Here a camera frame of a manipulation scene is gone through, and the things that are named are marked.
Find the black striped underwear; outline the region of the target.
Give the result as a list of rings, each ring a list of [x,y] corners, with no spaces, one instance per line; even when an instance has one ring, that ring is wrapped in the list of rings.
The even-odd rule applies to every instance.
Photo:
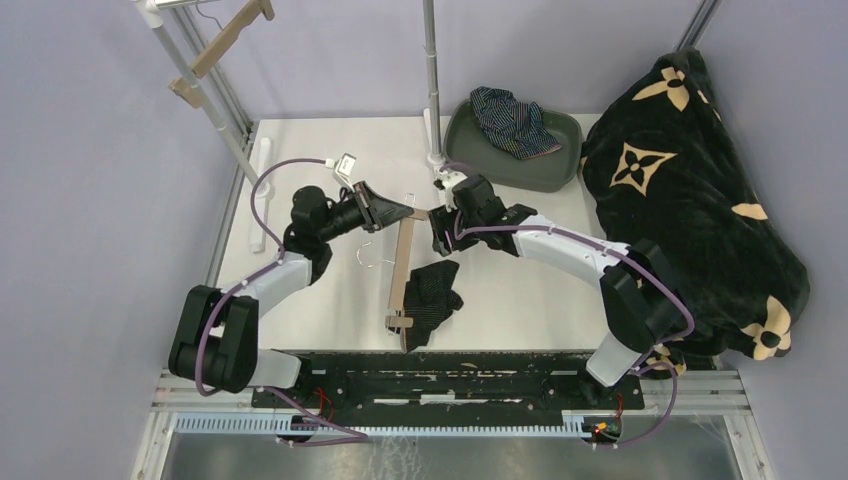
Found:
[[[410,272],[403,303],[405,316],[412,319],[404,332],[407,351],[426,346],[431,334],[463,308],[464,300],[453,289],[459,268],[457,262],[443,260]]]

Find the wooden clip hanger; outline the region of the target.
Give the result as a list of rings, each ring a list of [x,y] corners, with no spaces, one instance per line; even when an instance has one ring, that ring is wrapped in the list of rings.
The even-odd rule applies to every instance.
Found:
[[[362,260],[362,250],[372,244],[371,241],[360,245],[356,250],[355,257],[360,266],[373,269],[378,265],[388,264],[392,266],[391,283],[389,288],[388,304],[384,316],[384,325],[387,330],[395,333],[399,339],[399,347],[402,353],[408,353],[407,331],[414,325],[414,319],[405,313],[404,299],[406,293],[406,282],[408,281],[410,261],[413,247],[414,229],[417,222],[426,220],[426,212],[415,207],[416,196],[407,193],[404,204],[413,209],[413,213],[400,221],[398,235],[393,259],[381,258],[377,262],[365,263]]]

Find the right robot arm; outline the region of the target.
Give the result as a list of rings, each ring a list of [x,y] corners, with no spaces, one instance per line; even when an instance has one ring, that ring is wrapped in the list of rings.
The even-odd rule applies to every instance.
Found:
[[[554,267],[600,291],[608,332],[577,382],[579,397],[587,405],[605,406],[617,396],[618,382],[640,367],[655,346],[693,332],[694,316],[656,243],[587,236],[531,207],[507,207],[481,175],[440,171],[434,185],[444,196],[443,205],[428,213],[433,248],[439,254],[483,244]]]

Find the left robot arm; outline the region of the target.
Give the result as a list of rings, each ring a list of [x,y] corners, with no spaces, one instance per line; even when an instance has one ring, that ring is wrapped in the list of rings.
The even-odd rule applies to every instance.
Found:
[[[248,387],[276,387],[291,406],[307,404],[314,379],[300,357],[259,346],[259,321],[292,294],[316,283],[332,258],[330,241],[360,228],[378,232],[415,210],[360,181],[334,201],[314,185],[293,195],[282,246],[266,266],[229,287],[193,287],[186,296],[167,367],[209,396]]]

